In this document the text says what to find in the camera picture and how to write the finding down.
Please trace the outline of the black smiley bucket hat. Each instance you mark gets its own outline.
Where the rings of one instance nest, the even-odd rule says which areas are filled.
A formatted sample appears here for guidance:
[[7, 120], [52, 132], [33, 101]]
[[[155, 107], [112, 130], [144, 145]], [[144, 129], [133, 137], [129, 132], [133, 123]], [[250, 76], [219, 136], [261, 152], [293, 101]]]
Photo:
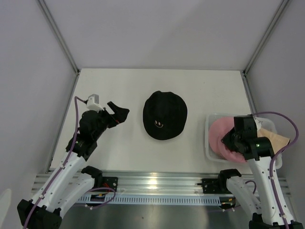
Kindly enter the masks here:
[[173, 92], [156, 91], [145, 101], [143, 126], [153, 139], [173, 139], [183, 132], [187, 114], [187, 105], [180, 96]]

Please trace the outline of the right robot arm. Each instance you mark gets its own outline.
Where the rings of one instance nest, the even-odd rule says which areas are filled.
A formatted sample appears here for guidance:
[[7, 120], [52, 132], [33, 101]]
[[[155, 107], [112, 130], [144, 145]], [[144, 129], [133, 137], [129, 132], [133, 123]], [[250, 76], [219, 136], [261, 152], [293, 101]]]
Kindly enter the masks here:
[[234, 127], [224, 142], [234, 145], [247, 161], [256, 183], [259, 196], [246, 186], [237, 169], [220, 171], [217, 187], [221, 192], [231, 192], [250, 217], [251, 229], [301, 229], [302, 223], [294, 220], [288, 209], [274, 164], [279, 153], [274, 153], [267, 137], [257, 136], [257, 126], [252, 115], [235, 116]]

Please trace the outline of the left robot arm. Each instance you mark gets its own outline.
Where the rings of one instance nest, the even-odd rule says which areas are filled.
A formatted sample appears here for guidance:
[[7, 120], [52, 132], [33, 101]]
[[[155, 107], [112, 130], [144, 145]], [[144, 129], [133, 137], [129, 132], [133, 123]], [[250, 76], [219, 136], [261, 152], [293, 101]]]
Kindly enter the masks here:
[[113, 111], [111, 114], [88, 100], [85, 104], [88, 110], [82, 115], [76, 114], [75, 132], [60, 164], [30, 200], [22, 199], [17, 206], [25, 229], [57, 229], [67, 211], [85, 193], [116, 193], [114, 188], [105, 185], [101, 170], [84, 164], [97, 148], [103, 132], [125, 122], [130, 111], [113, 102], [107, 103]]

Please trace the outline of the pink bucket hat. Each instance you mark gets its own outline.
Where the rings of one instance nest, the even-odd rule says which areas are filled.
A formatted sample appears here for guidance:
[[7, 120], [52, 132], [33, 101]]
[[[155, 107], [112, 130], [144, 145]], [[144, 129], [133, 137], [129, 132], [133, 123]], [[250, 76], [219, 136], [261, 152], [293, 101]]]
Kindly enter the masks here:
[[214, 121], [209, 127], [209, 145], [214, 153], [223, 157], [227, 161], [244, 164], [246, 160], [238, 152], [230, 151], [221, 139], [234, 127], [233, 117], [222, 117]]

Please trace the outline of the beige bucket hat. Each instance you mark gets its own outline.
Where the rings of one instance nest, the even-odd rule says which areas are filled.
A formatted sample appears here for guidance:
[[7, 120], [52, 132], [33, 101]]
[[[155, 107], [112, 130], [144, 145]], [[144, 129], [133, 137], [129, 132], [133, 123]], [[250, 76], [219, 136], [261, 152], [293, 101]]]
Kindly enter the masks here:
[[271, 142], [275, 154], [278, 153], [280, 149], [282, 149], [283, 147], [287, 146], [290, 143], [290, 138], [278, 135], [264, 128], [258, 130], [257, 136], [267, 137]]

